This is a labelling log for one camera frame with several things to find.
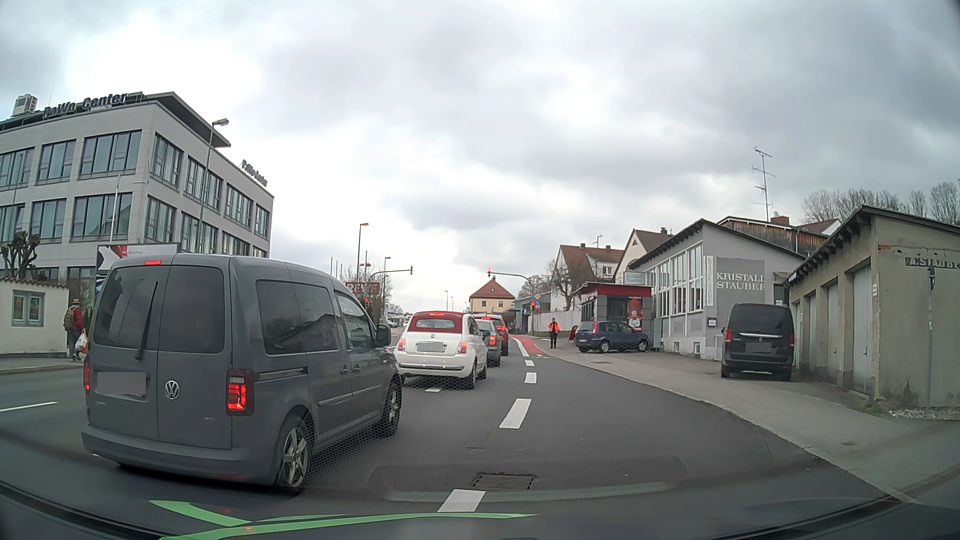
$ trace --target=tv antenna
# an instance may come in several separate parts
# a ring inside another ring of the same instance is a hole
[[[759,185],[755,185],[754,187],[760,191],[763,191],[763,207],[767,210],[767,221],[770,221],[770,199],[767,197],[767,176],[769,175],[771,178],[776,178],[776,176],[767,172],[766,160],[767,158],[772,158],[773,156],[760,150],[756,146],[754,146],[754,152],[760,154],[760,168],[754,167],[754,172],[763,173],[763,187],[760,187]]]

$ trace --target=person with backpack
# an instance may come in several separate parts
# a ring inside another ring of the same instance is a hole
[[[70,361],[81,361],[76,351],[77,340],[84,332],[84,311],[80,309],[79,298],[74,298],[63,314],[63,329],[66,330],[66,351],[70,354]]]

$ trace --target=van tail light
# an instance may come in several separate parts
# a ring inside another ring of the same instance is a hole
[[[227,415],[253,414],[253,370],[227,370]]]
[[[84,393],[90,395],[90,353],[84,358]]]

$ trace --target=garage door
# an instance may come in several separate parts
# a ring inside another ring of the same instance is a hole
[[[810,326],[809,331],[806,333],[806,371],[807,373],[813,373],[817,365],[817,355],[820,353],[817,350],[817,297],[811,296],[809,298],[810,302]]]
[[[853,389],[867,391],[870,378],[874,303],[870,266],[853,274]]]
[[[827,380],[837,382],[840,357],[837,355],[837,332],[840,328],[840,297],[837,285],[827,287]]]

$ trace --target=sidewalk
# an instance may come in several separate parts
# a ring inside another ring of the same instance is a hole
[[[81,362],[71,362],[66,358],[3,358],[0,359],[0,376],[82,367],[84,365]]]
[[[723,408],[902,501],[960,475],[960,422],[904,420],[855,410],[860,398],[819,382],[754,374],[721,379],[720,364],[668,353],[548,355]]]

